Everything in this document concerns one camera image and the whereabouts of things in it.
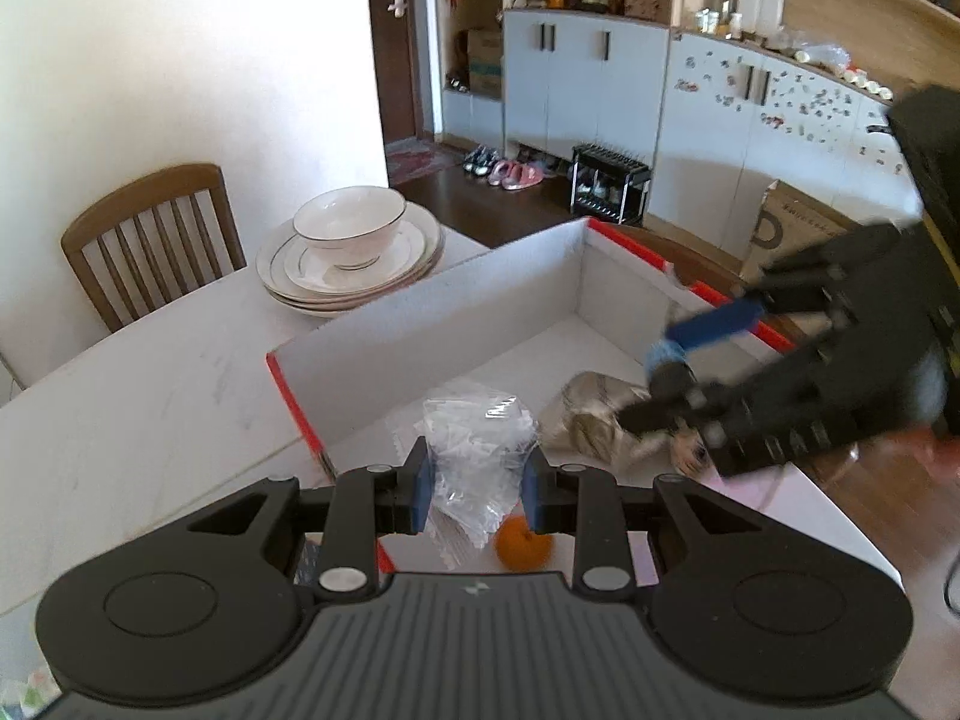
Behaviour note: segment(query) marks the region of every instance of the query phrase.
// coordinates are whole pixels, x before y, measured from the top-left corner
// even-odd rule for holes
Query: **stack of plates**
[[[256,253],[256,272],[271,298],[310,317],[336,317],[429,274],[443,255],[443,228],[425,208],[407,202],[397,234],[366,268],[346,271],[323,261],[293,220],[272,231]]]

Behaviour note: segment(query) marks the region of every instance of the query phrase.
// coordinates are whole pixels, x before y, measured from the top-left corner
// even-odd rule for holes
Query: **white wall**
[[[107,333],[66,226],[195,161],[248,261],[311,196],[385,185],[368,0],[0,0],[0,351],[27,384]]]

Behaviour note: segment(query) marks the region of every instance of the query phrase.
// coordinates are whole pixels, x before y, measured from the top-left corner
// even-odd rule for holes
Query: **white box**
[[[411,434],[426,391],[451,379],[466,376],[516,394],[534,415],[582,370],[642,382],[639,361],[675,304],[685,311],[708,305],[648,255],[610,225],[572,221],[350,312],[280,346],[268,362],[306,442],[336,471],[400,464],[410,447],[396,446],[397,426]],[[764,333],[776,342],[769,328]],[[775,356],[744,333],[695,352],[690,362],[702,380],[730,379]],[[546,454],[554,463],[570,459]],[[645,466],[620,481],[649,485],[669,470]],[[794,466],[703,481],[899,581],[880,551]],[[401,570],[445,570],[426,536],[386,536],[383,543]],[[637,581],[654,583],[645,533],[631,533],[631,544]],[[572,538],[555,536],[551,567],[568,573],[571,565]],[[502,569],[487,550],[464,570]]]

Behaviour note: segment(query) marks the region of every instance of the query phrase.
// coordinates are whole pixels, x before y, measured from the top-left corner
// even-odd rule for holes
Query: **white cabinet door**
[[[483,95],[472,95],[470,139],[498,151],[503,149],[503,103]]]
[[[443,90],[443,132],[465,140],[472,139],[472,101],[470,95]]]
[[[551,13],[547,23],[546,151],[572,159],[573,146],[593,143],[597,137],[604,22],[583,14]]]
[[[688,34],[669,55],[650,212],[718,247],[747,152],[757,55]]]
[[[853,124],[843,185],[833,205],[856,221],[900,221],[917,218],[923,210],[896,140],[882,131],[886,108],[880,100],[864,97]]]
[[[597,141],[653,164],[664,97],[666,28],[606,20]]]
[[[503,14],[503,83],[508,141],[546,151],[550,53],[544,12]]]
[[[760,57],[747,155],[720,247],[744,258],[763,193],[780,179],[832,205],[862,95],[771,56]]]

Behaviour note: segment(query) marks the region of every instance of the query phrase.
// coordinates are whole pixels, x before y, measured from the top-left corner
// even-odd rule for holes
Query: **shoe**
[[[487,177],[487,183],[492,187],[500,186],[503,183],[503,179],[510,175],[510,171],[515,164],[516,162],[512,161],[512,159],[501,159],[493,166],[493,170],[490,171],[490,175]]]
[[[501,187],[508,191],[529,189],[544,180],[544,171],[532,165],[515,165],[510,175],[503,179]]]
[[[500,161],[500,154],[495,148],[487,149],[476,166],[473,168],[473,174],[483,178],[493,170],[493,166]]]
[[[483,153],[483,146],[477,146],[471,151],[466,157],[464,157],[464,170],[467,172],[473,172],[476,169],[477,160],[480,158],[480,154]]]

